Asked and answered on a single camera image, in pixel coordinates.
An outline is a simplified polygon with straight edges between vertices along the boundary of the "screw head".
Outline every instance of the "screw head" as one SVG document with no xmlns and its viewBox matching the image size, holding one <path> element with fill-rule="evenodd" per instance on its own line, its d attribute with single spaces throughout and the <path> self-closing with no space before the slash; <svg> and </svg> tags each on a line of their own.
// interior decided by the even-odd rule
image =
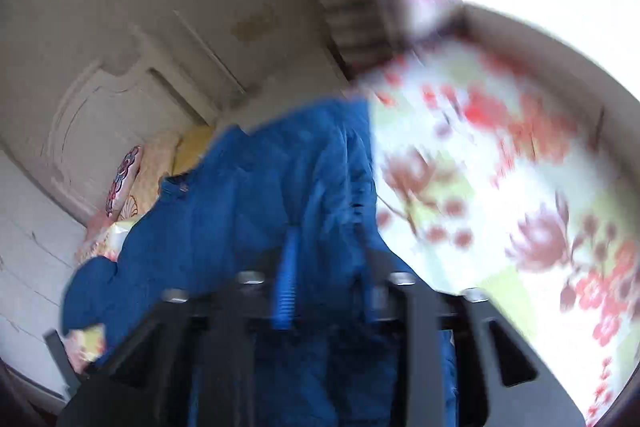
<svg viewBox="0 0 640 427">
<path fill-rule="evenodd" d="M 469 302 L 484 302 L 489 300 L 480 288 L 467 288 L 462 291 L 462 296 Z"/>
<path fill-rule="evenodd" d="M 182 304 L 189 300 L 189 294 L 178 288 L 167 288 L 162 292 L 162 300 L 165 302 L 172 302 L 175 304 Z"/>
<path fill-rule="evenodd" d="M 238 273 L 238 282 L 251 285 L 262 284 L 264 282 L 264 274 L 251 270 L 240 272 Z"/>
<path fill-rule="evenodd" d="M 409 272 L 393 272 L 389 274 L 389 281 L 396 286 L 410 286 L 415 284 L 415 276 Z"/>
</svg>

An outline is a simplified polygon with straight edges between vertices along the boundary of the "black metal frame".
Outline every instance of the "black metal frame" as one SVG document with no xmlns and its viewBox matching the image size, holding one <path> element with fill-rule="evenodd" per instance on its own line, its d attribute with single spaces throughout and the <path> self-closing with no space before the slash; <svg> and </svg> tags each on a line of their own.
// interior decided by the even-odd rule
<svg viewBox="0 0 640 427">
<path fill-rule="evenodd" d="M 397 272 L 391 253 L 367 256 L 370 269 L 358 287 L 369 288 L 369 320 L 405 339 L 391 425 L 444 425 L 438 330 L 454 334 L 459 425 L 584 425 L 558 381 L 489 301 L 478 293 L 435 292 L 413 273 Z M 58 425 L 185 425 L 199 371 L 198 425 L 255 426 L 254 339 L 271 328 L 273 266 L 257 267 L 266 275 L 254 283 L 239 278 L 216 293 L 156 304 L 102 367 L 72 377 L 77 392 Z M 294 327 L 304 320 L 296 315 Z M 200 343 L 207 349 L 196 349 Z M 198 352 L 203 360 L 196 360 Z"/>
</svg>

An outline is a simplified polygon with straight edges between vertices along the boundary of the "decorative pillow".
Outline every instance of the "decorative pillow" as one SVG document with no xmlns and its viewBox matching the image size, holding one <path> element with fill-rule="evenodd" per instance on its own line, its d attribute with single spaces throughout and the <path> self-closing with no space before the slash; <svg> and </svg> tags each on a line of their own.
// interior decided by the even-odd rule
<svg viewBox="0 0 640 427">
<path fill-rule="evenodd" d="M 64 340 L 66 357 L 76 373 L 82 373 L 90 362 L 104 353 L 104 325 L 85 330 L 71 330 Z"/>
<path fill-rule="evenodd" d="M 182 174 L 193 169 L 207 151 L 213 129 L 208 125 L 195 125 L 183 136 L 175 152 L 173 174 Z"/>
<path fill-rule="evenodd" d="M 109 217 L 104 213 L 104 210 L 98 210 L 86 224 L 86 231 L 84 232 L 84 242 L 90 242 L 94 240 L 95 237 L 98 236 L 99 233 L 102 233 L 104 230 L 108 229 L 115 219 L 113 217 Z"/>
<path fill-rule="evenodd" d="M 136 174 L 140 170 L 141 159 L 142 147 L 140 145 L 133 147 L 122 159 L 104 206 L 108 217 L 113 217 L 115 220 L 120 215 L 127 196 L 129 196 L 131 185 L 133 185 Z"/>
<path fill-rule="evenodd" d="M 164 176 L 168 176 L 174 165 L 175 148 L 180 135 L 175 131 L 167 131 L 145 143 L 145 153 L 140 164 L 140 171 L 129 191 L 124 203 L 125 212 L 120 219 L 144 216 L 158 199 L 158 184 Z"/>
<path fill-rule="evenodd" d="M 77 263 L 80 265 L 97 255 L 103 255 L 114 262 L 117 261 L 124 239 L 133 225 L 138 222 L 138 219 L 138 216 L 136 216 L 124 221 L 117 221 L 112 223 L 110 227 L 100 230 L 95 237 L 85 241 L 78 248 L 78 251 L 76 251 Z"/>
</svg>

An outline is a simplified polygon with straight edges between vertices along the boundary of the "blue jacket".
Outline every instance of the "blue jacket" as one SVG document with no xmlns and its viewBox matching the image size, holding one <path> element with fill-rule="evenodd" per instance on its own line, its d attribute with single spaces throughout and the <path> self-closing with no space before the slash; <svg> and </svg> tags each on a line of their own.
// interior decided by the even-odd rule
<svg viewBox="0 0 640 427">
<path fill-rule="evenodd" d="M 351 320 L 364 266 L 356 223 L 369 248 L 388 250 L 375 211 L 366 102 L 317 103 L 250 135 L 232 128 L 193 171 L 162 182 L 117 263 L 97 257 L 76 272 L 63 333 L 103 323 L 116 346 L 164 289 L 216 290 L 295 229 L 296 306 L 341 327 L 258 339 L 258 425 L 386 425 L 398 346 Z"/>
</svg>

